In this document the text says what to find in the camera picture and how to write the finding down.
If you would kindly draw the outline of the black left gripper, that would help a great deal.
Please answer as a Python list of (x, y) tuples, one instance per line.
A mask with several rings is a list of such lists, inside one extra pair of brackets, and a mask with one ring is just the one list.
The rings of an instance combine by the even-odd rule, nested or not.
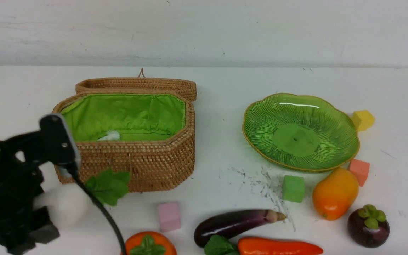
[(39, 166), (48, 161), (39, 133), (0, 140), (0, 245), (9, 254), (23, 255), (60, 237), (47, 207), (34, 208), (44, 193)]

